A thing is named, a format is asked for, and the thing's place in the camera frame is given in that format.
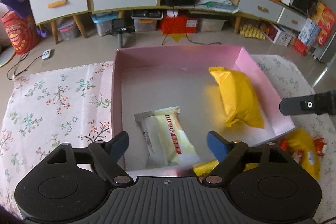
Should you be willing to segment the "yellow Members Mark packet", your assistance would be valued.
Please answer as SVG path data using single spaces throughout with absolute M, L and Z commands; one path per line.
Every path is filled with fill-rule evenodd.
M 284 137 L 288 141 L 287 152 L 300 166 L 313 178 L 320 179 L 321 164 L 313 144 L 313 137 L 304 129 L 297 128 Z M 193 166 L 193 171 L 198 177 L 208 175 L 219 162 L 211 160 Z M 244 171 L 258 167 L 258 163 L 248 163 Z

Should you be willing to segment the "red snack packet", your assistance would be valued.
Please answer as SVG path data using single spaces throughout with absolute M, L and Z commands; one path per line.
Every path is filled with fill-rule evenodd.
M 288 141 L 285 138 L 280 139 L 280 141 L 278 142 L 278 144 L 280 145 L 280 147 L 286 151 L 286 149 L 288 148 Z M 314 137 L 313 138 L 313 144 L 315 146 L 315 150 L 318 156 L 324 156 L 325 152 L 326 152 L 326 148 L 327 148 L 327 142 L 324 138 L 317 138 Z

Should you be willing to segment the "plain yellow snack packet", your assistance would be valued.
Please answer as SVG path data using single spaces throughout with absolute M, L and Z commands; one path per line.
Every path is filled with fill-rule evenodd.
M 243 123 L 264 128 L 265 122 L 257 94 L 249 77 L 241 71 L 225 67 L 210 67 L 209 73 L 218 84 L 226 116 L 225 125 Z

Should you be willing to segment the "cream white wafer packet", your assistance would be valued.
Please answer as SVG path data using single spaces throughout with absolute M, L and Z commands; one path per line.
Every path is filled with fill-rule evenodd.
M 180 108 L 168 107 L 134 115 L 149 151 L 147 168 L 191 165 L 200 162 L 178 120 Z

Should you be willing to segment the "pink cardboard box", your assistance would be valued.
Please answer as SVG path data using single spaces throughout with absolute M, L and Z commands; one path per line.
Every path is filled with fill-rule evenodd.
M 210 67 L 247 75 L 257 94 L 263 128 L 225 126 L 218 84 Z M 239 46 L 159 46 L 116 52 L 112 76 L 112 133 L 129 134 L 129 148 L 120 160 L 127 171 L 147 166 L 149 151 L 134 115 L 179 107 L 179 122 L 202 161 L 213 158 L 206 137 L 214 130 L 227 140 L 258 146 L 291 132 L 294 123 L 280 113 L 280 96 L 252 56 Z

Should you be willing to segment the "yellow egg tray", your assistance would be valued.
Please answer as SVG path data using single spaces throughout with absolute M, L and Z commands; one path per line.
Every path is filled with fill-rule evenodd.
M 260 31 L 259 28 L 253 26 L 252 24 L 244 24 L 240 27 L 240 35 L 245 38 L 255 38 L 260 40 L 265 40 L 266 36 Z

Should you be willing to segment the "red storage box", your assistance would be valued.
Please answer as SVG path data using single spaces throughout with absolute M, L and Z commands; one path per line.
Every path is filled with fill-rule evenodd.
M 197 30 L 198 20 L 191 19 L 186 15 L 167 16 L 160 22 L 163 34 L 193 34 Z

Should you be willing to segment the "red monkey face bag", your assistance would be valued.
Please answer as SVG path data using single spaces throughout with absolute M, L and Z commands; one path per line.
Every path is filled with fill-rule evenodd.
M 21 18 L 15 11 L 8 11 L 1 21 L 17 55 L 28 53 L 40 42 L 32 15 Z

